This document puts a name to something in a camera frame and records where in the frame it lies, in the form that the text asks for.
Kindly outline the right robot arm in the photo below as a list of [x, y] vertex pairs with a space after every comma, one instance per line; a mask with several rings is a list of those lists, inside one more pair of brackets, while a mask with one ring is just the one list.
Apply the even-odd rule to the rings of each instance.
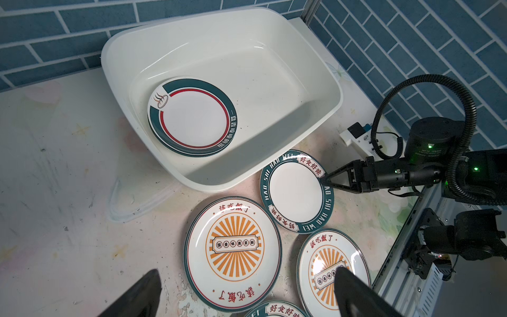
[[[462, 121], [443, 117], [417, 120], [409, 137], [397, 138], [394, 155], [383, 152], [378, 143], [378, 126], [384, 109], [399, 92], [420, 83], [446, 87], [462, 103]], [[479, 206], [477, 211], [459, 213], [452, 225], [420, 224], [405, 251], [412, 254], [454, 254], [465, 260], [506, 257], [506, 233], [496, 226], [498, 207], [506, 205], [506, 150], [470, 151], [477, 124], [477, 109], [471, 93], [458, 81], [435, 74], [417, 75], [395, 86], [378, 107], [370, 131], [373, 156], [350, 162], [328, 173], [322, 184], [354, 194], [381, 189], [397, 195], [410, 187], [442, 185], [442, 196]], [[334, 178], [347, 174], [348, 184]]]

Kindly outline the green red ring plate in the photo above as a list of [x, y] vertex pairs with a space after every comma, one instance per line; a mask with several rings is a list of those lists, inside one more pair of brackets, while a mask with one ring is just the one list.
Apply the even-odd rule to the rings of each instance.
[[224, 151], [238, 129], [236, 108], [225, 92], [185, 77], [170, 79], [151, 93], [147, 119], [160, 143], [186, 157]]

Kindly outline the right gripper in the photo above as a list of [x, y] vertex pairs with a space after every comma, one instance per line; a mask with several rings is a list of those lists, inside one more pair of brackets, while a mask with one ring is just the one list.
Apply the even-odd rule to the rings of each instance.
[[[342, 174], [346, 175], [350, 185], [334, 182], [334, 179]], [[439, 183], [443, 177], [444, 167], [441, 164], [411, 165], [404, 158], [375, 161], [374, 157], [367, 157], [363, 162], [357, 159], [328, 173], [323, 184], [345, 192], [361, 194], [381, 189], [431, 187]]]

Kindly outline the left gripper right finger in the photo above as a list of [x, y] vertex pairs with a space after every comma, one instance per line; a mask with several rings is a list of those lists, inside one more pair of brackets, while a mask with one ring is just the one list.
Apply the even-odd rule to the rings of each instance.
[[336, 269], [334, 289], [341, 316], [402, 317], [347, 268]]

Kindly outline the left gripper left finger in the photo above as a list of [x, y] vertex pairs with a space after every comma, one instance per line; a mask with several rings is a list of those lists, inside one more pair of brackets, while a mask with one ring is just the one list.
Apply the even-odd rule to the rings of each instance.
[[106, 316], [156, 316], [162, 291], [158, 269], [147, 272], [120, 298], [113, 302], [99, 317]]

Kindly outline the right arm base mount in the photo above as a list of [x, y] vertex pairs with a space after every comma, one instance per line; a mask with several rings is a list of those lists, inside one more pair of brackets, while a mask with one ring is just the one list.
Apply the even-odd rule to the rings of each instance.
[[453, 273], [450, 256], [456, 253], [455, 240], [455, 227], [445, 225], [431, 208], [426, 208], [405, 245], [402, 259], [421, 279], [426, 279], [435, 265], [442, 279], [448, 281]]

